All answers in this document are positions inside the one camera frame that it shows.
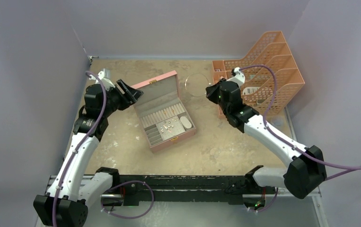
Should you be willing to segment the pink jewelry box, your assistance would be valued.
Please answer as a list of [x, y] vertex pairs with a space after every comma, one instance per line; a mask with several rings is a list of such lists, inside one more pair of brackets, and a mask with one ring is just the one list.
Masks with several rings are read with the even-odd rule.
[[[180, 99], [178, 75], [175, 70], [132, 85], [144, 92], [133, 105], [153, 153], [184, 141], [197, 132], [197, 128]], [[185, 130], [179, 118], [186, 116], [193, 127]], [[166, 130], [163, 125], [172, 124]]]

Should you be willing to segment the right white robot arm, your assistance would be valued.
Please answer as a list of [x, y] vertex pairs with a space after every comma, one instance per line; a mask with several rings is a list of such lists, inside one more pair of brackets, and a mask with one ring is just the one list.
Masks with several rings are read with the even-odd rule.
[[247, 134], [274, 153], [284, 168], [257, 167], [248, 173], [245, 186], [250, 192], [263, 187], [287, 189], [294, 197], [304, 199], [327, 178], [320, 148], [310, 148], [293, 140], [268, 123], [263, 115], [244, 104], [239, 85], [221, 79], [208, 86], [206, 97], [223, 111], [229, 124]]

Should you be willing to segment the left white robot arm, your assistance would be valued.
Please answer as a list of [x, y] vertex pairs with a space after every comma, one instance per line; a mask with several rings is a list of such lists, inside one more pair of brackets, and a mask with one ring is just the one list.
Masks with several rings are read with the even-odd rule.
[[135, 104], [143, 92], [122, 80], [96, 82], [86, 88], [84, 105], [74, 123], [69, 151], [59, 173], [44, 195], [33, 202], [40, 220], [52, 227], [82, 227], [88, 210], [105, 191], [116, 193], [121, 187], [118, 171], [102, 167], [90, 182], [82, 180], [92, 154], [108, 127], [108, 117]]

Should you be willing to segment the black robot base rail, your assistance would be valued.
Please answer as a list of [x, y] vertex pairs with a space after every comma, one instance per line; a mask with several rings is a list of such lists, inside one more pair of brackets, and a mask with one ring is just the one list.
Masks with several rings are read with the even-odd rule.
[[260, 187], [252, 171], [245, 175], [123, 175], [117, 169], [101, 167], [98, 172], [113, 176], [113, 184], [103, 198], [118, 198], [124, 206], [141, 201], [154, 202], [225, 202], [229, 205], [255, 207], [264, 205], [266, 195], [275, 187]]

